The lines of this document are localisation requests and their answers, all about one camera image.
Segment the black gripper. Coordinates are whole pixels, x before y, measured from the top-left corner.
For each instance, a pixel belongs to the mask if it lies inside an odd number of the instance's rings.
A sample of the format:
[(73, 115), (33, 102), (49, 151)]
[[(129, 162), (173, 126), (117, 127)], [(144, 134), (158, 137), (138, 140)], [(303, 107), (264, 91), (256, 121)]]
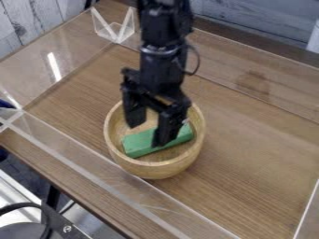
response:
[(158, 113), (152, 147), (164, 147), (177, 138), (190, 100), (180, 89), (186, 64), (186, 46), (140, 47), (140, 68), (121, 70), (121, 101), (126, 125), (145, 122), (145, 108)]

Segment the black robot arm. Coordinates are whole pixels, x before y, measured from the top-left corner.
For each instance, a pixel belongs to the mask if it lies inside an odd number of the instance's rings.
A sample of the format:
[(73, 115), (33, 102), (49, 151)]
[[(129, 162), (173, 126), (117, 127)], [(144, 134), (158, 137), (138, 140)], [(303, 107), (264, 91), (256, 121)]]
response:
[(149, 109), (158, 113), (152, 146), (177, 138), (190, 100), (181, 91), (192, 33), (189, 0), (137, 0), (140, 21), (140, 68), (121, 70), (121, 103), (129, 127), (140, 126)]

